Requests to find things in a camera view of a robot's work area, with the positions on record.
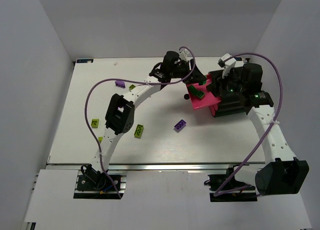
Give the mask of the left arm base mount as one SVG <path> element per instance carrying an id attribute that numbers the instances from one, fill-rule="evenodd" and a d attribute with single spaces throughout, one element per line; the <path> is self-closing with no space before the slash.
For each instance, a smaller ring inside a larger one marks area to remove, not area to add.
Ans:
<path id="1" fill-rule="evenodd" d="M 124 188 L 121 186 L 124 176 L 109 176 L 94 170 L 91 164 L 81 166 L 73 198 L 120 200 L 124 194 Z"/>

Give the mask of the black drawer cabinet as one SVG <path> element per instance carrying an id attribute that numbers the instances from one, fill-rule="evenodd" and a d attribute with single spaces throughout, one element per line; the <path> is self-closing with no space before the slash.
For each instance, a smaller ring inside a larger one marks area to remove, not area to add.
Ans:
<path id="1" fill-rule="evenodd" d="M 218 104 L 217 110 L 218 117 L 245 112 L 250 96 L 254 94 L 227 94 L 222 98 L 220 97 L 221 102 Z"/>

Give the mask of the lime long lego brick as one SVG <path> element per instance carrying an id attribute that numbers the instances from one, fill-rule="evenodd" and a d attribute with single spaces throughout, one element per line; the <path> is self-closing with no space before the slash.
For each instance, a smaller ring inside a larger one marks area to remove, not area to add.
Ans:
<path id="1" fill-rule="evenodd" d="M 142 136 L 143 130 L 144 130 L 144 126 L 138 124 L 134 132 L 134 137 L 140 139 Z"/>

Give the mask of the purple two-by-two-long lego brick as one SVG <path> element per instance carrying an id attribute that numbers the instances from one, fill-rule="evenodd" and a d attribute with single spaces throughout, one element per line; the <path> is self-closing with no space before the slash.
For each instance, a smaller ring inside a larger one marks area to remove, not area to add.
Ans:
<path id="1" fill-rule="evenodd" d="M 185 126 L 186 122 L 182 119 L 173 128 L 176 132 L 180 132 Z"/>

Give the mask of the pink top drawer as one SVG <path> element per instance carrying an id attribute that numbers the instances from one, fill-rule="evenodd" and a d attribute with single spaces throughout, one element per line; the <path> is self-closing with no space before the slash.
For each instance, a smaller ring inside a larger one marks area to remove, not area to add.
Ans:
<path id="1" fill-rule="evenodd" d="M 205 77 L 205 84 L 199 85 L 198 83 L 193 83 L 186 85 L 191 104 L 194 110 L 209 107 L 211 110 L 216 111 L 218 104 L 221 102 L 221 98 L 215 97 L 213 93 L 207 89 L 207 86 L 212 83 L 211 75 L 207 74 Z"/>

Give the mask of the dark green square lego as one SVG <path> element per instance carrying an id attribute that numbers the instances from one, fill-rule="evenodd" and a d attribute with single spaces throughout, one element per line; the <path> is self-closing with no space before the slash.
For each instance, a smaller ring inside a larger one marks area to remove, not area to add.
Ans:
<path id="1" fill-rule="evenodd" d="M 202 99 L 204 96 L 205 96 L 205 93 L 203 91 L 198 91 L 197 94 L 196 94 L 196 97 L 198 99 Z"/>

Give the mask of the purple arch lego brick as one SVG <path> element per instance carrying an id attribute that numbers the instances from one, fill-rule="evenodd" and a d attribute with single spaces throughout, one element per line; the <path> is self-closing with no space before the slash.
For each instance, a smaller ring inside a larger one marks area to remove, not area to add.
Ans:
<path id="1" fill-rule="evenodd" d="M 115 85 L 117 87 L 120 87 L 120 88 L 125 88 L 126 87 L 125 82 L 124 81 L 119 81 L 119 80 L 115 81 Z"/>

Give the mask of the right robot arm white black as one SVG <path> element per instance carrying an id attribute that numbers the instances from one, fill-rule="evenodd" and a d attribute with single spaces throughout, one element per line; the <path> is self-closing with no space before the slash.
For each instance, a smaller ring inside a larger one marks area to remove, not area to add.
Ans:
<path id="1" fill-rule="evenodd" d="M 238 95 L 259 137 L 245 160 L 215 190 L 215 197 L 230 193 L 223 188 L 233 179 L 245 184 L 235 190 L 253 186 L 262 196 L 297 194 L 309 172 L 308 163 L 299 160 L 285 140 L 277 121 L 280 110 L 274 108 L 270 94 L 262 90 L 262 76 L 261 65 L 246 63 L 214 81 L 219 93 Z"/>

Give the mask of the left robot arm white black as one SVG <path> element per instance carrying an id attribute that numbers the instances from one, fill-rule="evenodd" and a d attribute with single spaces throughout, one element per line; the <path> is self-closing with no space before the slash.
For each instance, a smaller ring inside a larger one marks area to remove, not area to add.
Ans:
<path id="1" fill-rule="evenodd" d="M 114 150 L 121 137 L 133 127 L 135 110 L 143 101 L 167 85 L 205 83 L 206 77 L 197 68 L 195 58 L 188 60 L 188 56 L 193 55 L 188 47 L 180 47 L 178 52 L 168 51 L 144 81 L 136 81 L 132 90 L 111 97 L 105 115 L 103 140 L 97 142 L 98 150 L 89 164 L 93 170 L 107 173 Z"/>

